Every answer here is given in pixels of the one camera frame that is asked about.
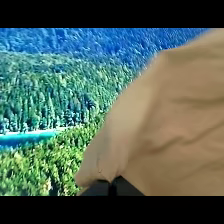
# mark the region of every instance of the forest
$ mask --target forest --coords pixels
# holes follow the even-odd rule
[[[0,134],[70,127],[0,150],[0,196],[75,196],[116,97],[160,50],[205,28],[0,28]]]

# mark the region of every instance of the forested hill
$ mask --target forested hill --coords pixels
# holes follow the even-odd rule
[[[0,28],[0,51],[120,60],[139,69],[155,52],[184,44],[205,28]]]
[[[134,75],[113,61],[0,52],[0,133],[88,123]]]

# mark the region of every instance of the blue water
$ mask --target blue water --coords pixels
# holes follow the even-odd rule
[[[0,136],[0,149],[4,147],[13,147],[24,145],[26,143],[38,143],[42,140],[48,140],[54,137],[56,132],[45,132],[40,134],[18,134]]]

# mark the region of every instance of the lake shore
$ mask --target lake shore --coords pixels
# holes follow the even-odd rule
[[[0,134],[0,137],[1,136],[10,136],[10,135],[22,135],[22,134],[42,134],[42,133],[46,133],[46,132],[62,132],[68,128],[71,128],[71,127],[59,127],[59,128],[53,128],[53,129],[46,129],[46,130],[36,130],[36,131],[27,131],[25,133],[21,133],[21,132],[7,132],[5,135],[3,134]]]

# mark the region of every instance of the beige cloth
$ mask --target beige cloth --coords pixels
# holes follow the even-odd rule
[[[114,103],[76,182],[119,175],[146,196],[224,195],[224,29],[161,52]]]

